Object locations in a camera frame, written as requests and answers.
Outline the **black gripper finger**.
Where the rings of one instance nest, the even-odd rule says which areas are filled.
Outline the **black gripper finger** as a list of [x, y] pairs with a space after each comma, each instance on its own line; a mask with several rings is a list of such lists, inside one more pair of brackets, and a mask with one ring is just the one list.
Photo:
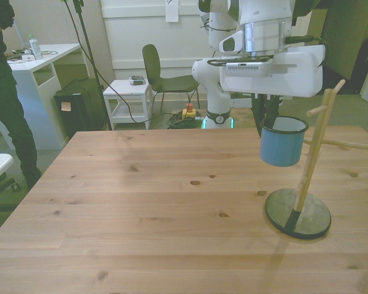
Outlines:
[[261, 136], [261, 121], [264, 118], [264, 98], [262, 94], [255, 94], [251, 100], [251, 110], [253, 112], [253, 117], [255, 120], [256, 128], [259, 136]]
[[279, 106], [282, 102], [281, 96], [271, 95], [267, 96], [264, 101], [265, 114], [264, 125], [267, 128], [272, 128], [276, 118], [279, 116]]

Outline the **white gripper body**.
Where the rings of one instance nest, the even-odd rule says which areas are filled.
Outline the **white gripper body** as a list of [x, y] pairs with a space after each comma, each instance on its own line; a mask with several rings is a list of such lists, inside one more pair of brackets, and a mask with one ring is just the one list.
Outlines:
[[312, 97], [320, 91], [325, 55], [324, 45], [291, 47], [267, 61], [229, 62], [220, 69], [224, 90]]

